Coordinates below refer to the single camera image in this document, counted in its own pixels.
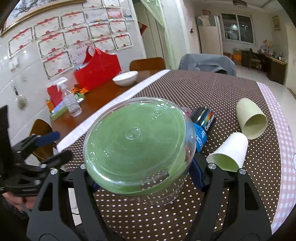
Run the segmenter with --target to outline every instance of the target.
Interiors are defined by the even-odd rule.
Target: refrigerator
[[[201,53],[223,55],[219,17],[202,15],[196,17]]]

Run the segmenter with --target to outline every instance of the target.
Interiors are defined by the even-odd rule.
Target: sheer curtain
[[[176,69],[174,61],[174,52],[170,43],[170,36],[165,23],[165,18],[162,11],[160,0],[141,0],[147,10],[152,14],[156,21],[163,27],[165,31],[165,44],[168,49],[168,59],[166,60],[167,68]]]

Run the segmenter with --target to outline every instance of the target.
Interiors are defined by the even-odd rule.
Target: round lid
[[[177,105],[135,98],[113,106],[94,122],[83,155],[88,173],[101,187],[118,194],[146,194],[185,171],[195,143],[192,122]]]

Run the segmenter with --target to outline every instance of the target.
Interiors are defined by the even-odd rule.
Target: transparent bottle
[[[62,91],[62,98],[64,100],[65,106],[69,110],[71,116],[76,117],[79,116],[82,112],[75,95],[67,89],[66,82],[68,81],[67,78],[59,78],[54,84],[57,85],[58,90]]]

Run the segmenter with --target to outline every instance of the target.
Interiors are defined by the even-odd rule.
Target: tile floor
[[[248,70],[248,68],[242,66],[236,66],[236,68],[238,77],[254,80],[269,87],[279,102],[284,116],[290,125],[294,141],[296,141],[296,99],[293,97],[290,91],[285,86],[270,81],[264,72],[259,72],[253,69]]]

